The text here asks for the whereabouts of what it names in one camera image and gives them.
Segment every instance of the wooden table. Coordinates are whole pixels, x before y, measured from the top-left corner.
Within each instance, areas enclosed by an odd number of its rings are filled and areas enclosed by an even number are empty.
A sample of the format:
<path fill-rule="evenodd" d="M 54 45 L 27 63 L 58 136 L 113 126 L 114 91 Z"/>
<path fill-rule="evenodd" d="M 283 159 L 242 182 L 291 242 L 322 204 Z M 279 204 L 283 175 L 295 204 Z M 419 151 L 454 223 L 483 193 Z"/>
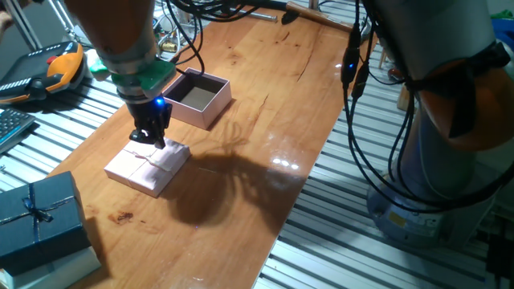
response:
<path fill-rule="evenodd" d="M 171 121 L 192 157 L 160 198 L 104 172 L 133 130 L 125 106 L 52 172 L 72 171 L 103 265 L 74 287 L 251 287 L 343 108 L 347 38 L 301 18 L 211 23 L 206 72 L 234 99 L 210 131 Z"/>

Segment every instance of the cardboard box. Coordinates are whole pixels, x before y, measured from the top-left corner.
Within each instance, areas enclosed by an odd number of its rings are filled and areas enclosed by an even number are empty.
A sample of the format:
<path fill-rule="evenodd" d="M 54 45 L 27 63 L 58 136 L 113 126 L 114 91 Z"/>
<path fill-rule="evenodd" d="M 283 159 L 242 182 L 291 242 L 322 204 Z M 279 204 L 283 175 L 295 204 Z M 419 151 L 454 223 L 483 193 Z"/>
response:
<path fill-rule="evenodd" d="M 162 95 L 173 105 L 171 117 L 196 127 L 208 129 L 232 100 L 226 79 L 187 68 Z"/>
<path fill-rule="evenodd" d="M 190 148 L 165 138 L 166 146 L 130 141 L 104 168 L 113 180 L 152 197 L 159 197 L 164 187 L 190 156 Z"/>
<path fill-rule="evenodd" d="M 0 271 L 0 285 L 7 289 L 64 289 L 98 268 L 100 262 L 89 247 L 16 277 Z"/>
<path fill-rule="evenodd" d="M 91 246 L 70 172 L 0 193 L 0 268 L 17 276 Z"/>

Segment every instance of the dark blue gift box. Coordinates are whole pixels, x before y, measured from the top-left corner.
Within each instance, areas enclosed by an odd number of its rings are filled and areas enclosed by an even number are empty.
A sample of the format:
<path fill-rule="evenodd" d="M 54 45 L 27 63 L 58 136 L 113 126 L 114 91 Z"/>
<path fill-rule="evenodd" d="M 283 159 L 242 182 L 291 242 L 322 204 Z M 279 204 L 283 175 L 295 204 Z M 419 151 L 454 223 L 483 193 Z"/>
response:
<path fill-rule="evenodd" d="M 70 172 L 0 193 L 0 268 L 16 276 L 90 247 L 84 221 Z"/>

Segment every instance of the open pink box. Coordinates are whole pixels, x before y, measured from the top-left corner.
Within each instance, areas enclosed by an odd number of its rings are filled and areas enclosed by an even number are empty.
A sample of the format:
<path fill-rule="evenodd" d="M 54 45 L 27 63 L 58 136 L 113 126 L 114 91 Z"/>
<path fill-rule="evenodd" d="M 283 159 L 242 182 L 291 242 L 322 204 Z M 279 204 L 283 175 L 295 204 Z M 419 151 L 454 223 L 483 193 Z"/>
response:
<path fill-rule="evenodd" d="M 108 177 L 152 197 L 159 197 L 164 187 L 190 156 L 187 145 L 164 139 L 166 146 L 130 141 L 104 170 Z"/>
<path fill-rule="evenodd" d="M 171 117 L 196 127 L 208 129 L 216 116 L 232 100 L 226 79 L 187 68 L 162 95 L 173 105 Z"/>

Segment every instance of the sticker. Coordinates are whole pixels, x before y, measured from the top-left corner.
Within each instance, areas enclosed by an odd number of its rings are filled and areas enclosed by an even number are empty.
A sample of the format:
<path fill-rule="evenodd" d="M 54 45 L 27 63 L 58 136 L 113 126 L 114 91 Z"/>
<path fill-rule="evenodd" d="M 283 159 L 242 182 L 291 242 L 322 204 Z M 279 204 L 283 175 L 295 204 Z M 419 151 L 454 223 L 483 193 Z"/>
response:
<path fill-rule="evenodd" d="M 398 204 L 408 206 L 413 209 L 424 210 L 423 208 L 416 208 L 411 204 L 406 204 L 404 201 L 400 201 L 398 198 L 394 199 Z M 389 220 L 395 225 L 400 226 L 405 231 L 411 232 L 412 234 L 434 237 L 439 230 L 441 224 L 442 214 L 420 214 L 415 212 L 409 212 L 402 210 L 397 206 L 391 206 L 389 213 Z"/>

